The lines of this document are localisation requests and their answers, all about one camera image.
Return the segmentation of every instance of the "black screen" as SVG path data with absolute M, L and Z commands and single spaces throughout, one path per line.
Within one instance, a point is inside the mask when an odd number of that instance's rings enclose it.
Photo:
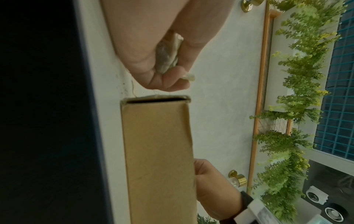
M 0 7 L 0 223 L 111 223 L 71 1 Z

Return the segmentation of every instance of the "hand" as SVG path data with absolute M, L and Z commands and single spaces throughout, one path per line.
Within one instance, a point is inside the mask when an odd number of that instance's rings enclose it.
M 195 159 L 197 199 L 208 215 L 224 220 L 242 209 L 241 193 L 207 160 Z
M 113 44 L 134 79 L 147 89 L 189 88 L 181 79 L 218 33 L 235 0 L 101 0 Z M 180 34 L 178 64 L 156 73 L 155 48 L 168 31 Z

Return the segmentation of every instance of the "gold wall lamp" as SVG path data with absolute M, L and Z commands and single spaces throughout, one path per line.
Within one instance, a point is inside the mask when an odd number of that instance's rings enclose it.
M 247 184 L 246 177 L 244 177 L 242 174 L 238 174 L 234 169 L 229 172 L 228 180 L 234 187 L 242 187 Z
M 241 8 L 244 13 L 251 11 L 253 6 L 259 6 L 264 0 L 241 0 Z

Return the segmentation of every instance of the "brown box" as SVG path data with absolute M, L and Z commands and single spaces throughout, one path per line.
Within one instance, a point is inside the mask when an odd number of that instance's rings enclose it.
M 131 224 L 195 224 L 197 197 L 187 96 L 122 101 Z

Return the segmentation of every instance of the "blue wire mesh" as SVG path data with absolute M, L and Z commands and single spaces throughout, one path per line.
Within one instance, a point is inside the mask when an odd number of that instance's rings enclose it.
M 354 161 L 354 0 L 346 1 L 328 73 L 315 149 Z

